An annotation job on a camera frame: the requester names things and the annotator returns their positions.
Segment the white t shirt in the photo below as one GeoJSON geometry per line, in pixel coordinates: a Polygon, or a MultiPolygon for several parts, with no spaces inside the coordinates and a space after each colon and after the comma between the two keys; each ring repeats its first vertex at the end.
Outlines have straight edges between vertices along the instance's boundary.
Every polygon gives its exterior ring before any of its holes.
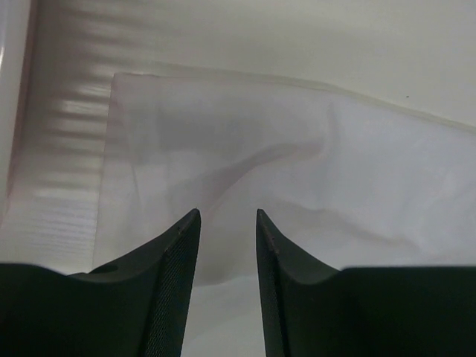
{"type": "Polygon", "coordinates": [[[336,268],[475,263],[475,131],[303,86],[116,74],[94,264],[202,215],[196,282],[256,272],[264,210],[336,268]]]}

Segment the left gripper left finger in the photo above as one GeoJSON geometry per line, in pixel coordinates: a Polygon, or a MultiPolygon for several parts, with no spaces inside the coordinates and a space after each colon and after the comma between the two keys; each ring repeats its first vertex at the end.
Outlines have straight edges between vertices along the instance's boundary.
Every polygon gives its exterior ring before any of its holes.
{"type": "Polygon", "coordinates": [[[191,210],[88,273],[1,265],[3,356],[179,356],[199,248],[191,210]]]}

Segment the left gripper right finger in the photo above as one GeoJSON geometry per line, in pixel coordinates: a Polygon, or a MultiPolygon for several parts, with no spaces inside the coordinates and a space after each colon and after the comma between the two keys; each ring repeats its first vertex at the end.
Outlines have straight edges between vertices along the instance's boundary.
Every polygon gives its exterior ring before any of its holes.
{"type": "Polygon", "coordinates": [[[475,268],[338,270],[257,211],[267,356],[473,356],[475,268]]]}

